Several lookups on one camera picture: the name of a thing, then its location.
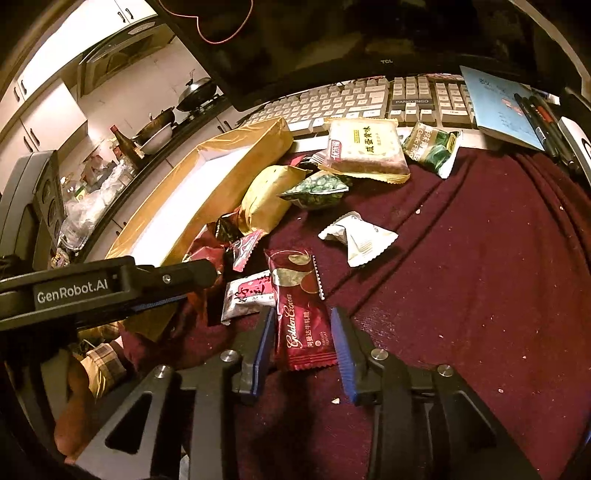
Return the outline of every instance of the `person's hand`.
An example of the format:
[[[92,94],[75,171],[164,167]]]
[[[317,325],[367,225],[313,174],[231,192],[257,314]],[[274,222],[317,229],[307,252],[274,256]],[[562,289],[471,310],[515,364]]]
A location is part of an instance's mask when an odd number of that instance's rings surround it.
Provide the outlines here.
[[[93,421],[95,398],[88,388],[89,380],[84,367],[70,358],[68,386],[72,394],[66,408],[56,420],[53,439],[57,449],[66,455],[66,463],[73,464],[96,433]]]

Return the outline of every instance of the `metal screw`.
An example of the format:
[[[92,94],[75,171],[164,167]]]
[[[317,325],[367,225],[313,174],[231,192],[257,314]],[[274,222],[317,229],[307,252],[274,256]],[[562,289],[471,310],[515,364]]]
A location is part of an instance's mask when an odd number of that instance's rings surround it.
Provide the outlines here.
[[[159,365],[156,367],[156,373],[155,376],[156,378],[164,378],[166,377],[171,371],[172,371],[172,367],[169,367],[168,365]]]
[[[371,356],[374,360],[386,360],[388,358],[388,351],[383,348],[374,348],[371,350]]]
[[[220,354],[222,362],[235,362],[240,358],[240,354],[235,350],[224,350]]]
[[[437,367],[437,373],[442,377],[451,377],[455,372],[451,365],[439,365]]]

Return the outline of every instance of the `pot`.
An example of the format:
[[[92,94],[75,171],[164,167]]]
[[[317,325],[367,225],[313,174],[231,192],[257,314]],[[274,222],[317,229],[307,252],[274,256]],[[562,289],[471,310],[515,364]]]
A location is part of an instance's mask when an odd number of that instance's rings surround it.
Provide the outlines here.
[[[173,110],[174,107],[162,110],[162,113],[154,119],[152,119],[152,115],[150,115],[150,123],[143,127],[143,129],[140,130],[139,133],[131,140],[136,142],[138,145],[144,145],[150,138],[154,136],[156,132],[162,130],[162,127],[174,122]]]
[[[178,107],[181,112],[192,112],[205,102],[211,100],[216,94],[217,85],[209,77],[203,77],[196,82],[191,79],[187,82],[187,88],[178,97]]]
[[[163,146],[165,146],[173,137],[173,125],[168,124],[157,131],[152,138],[150,138],[139,149],[146,155],[154,155]]]

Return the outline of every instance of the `bottle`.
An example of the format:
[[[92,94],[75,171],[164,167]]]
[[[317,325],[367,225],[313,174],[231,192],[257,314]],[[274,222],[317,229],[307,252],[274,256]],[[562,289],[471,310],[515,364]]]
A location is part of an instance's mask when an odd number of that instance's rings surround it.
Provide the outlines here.
[[[136,171],[140,171],[144,167],[143,154],[141,150],[135,145],[133,141],[122,134],[117,125],[111,127],[111,131],[115,134],[115,138],[119,142],[119,149],[121,153],[125,155],[130,162],[135,166]]]

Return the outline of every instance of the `blue notebook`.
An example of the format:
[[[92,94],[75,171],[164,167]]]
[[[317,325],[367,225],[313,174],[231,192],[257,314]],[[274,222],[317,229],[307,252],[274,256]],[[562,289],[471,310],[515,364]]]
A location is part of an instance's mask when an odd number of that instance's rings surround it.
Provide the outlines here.
[[[474,105],[479,130],[499,140],[544,150],[514,97],[519,93],[522,97],[529,98],[529,89],[520,83],[479,70],[460,68]]]

